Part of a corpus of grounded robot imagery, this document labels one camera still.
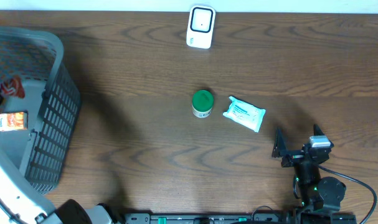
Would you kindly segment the red orange candy bar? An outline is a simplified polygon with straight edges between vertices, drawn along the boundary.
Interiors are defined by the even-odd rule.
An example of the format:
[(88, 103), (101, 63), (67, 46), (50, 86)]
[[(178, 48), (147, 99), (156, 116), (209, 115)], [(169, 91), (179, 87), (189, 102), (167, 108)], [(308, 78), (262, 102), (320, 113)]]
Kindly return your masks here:
[(14, 96), (24, 98), (26, 94), (21, 78), (14, 76), (10, 79), (2, 81), (0, 83), (0, 94), (3, 97)]

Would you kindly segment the orange snack packet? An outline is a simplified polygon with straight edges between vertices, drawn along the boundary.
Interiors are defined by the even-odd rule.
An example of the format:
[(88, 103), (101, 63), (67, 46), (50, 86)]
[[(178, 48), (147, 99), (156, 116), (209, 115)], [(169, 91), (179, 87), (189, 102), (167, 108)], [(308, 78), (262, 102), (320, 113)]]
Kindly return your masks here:
[(27, 124), (27, 113), (26, 112), (16, 112), (16, 113), (1, 113), (0, 114), (0, 131), (19, 131), (28, 128)]

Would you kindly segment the teal wet wipes pack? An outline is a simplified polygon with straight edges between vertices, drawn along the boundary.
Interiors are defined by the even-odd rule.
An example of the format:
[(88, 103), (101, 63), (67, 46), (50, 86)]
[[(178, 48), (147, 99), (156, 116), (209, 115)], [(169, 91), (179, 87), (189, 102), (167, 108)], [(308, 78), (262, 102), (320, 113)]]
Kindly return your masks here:
[(228, 110), (223, 112), (223, 116), (258, 133), (266, 110), (257, 108), (234, 96), (229, 96), (229, 100), (231, 104)]

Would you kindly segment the green lid white jar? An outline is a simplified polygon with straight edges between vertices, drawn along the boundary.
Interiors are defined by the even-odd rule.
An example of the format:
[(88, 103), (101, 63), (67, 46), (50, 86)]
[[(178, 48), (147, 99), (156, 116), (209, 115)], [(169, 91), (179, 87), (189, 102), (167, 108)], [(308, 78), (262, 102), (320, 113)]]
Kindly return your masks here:
[(197, 118), (208, 117), (213, 109), (214, 97), (207, 90), (199, 90), (192, 97), (192, 112)]

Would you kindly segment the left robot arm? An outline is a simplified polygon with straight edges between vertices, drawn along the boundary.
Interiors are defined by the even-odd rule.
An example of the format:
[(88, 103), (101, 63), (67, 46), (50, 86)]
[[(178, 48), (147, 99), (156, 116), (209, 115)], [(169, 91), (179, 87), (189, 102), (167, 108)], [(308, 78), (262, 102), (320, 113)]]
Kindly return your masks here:
[(124, 223), (100, 203), (84, 209), (74, 200), (60, 207), (46, 194), (59, 183), (80, 109), (67, 74), (43, 77), (0, 69), (0, 222)]

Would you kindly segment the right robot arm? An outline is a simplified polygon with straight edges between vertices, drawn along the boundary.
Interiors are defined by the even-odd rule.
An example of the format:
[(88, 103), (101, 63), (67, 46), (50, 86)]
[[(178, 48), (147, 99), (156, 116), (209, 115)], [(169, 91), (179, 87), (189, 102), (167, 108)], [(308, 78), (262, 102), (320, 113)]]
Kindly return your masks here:
[(280, 129), (276, 131), (272, 157), (281, 159), (282, 167), (293, 167), (295, 185), (302, 200), (303, 211), (332, 214), (340, 211), (346, 186), (335, 177), (321, 177), (319, 166), (329, 159), (334, 144), (324, 135), (317, 124), (314, 134), (299, 150), (289, 150)]

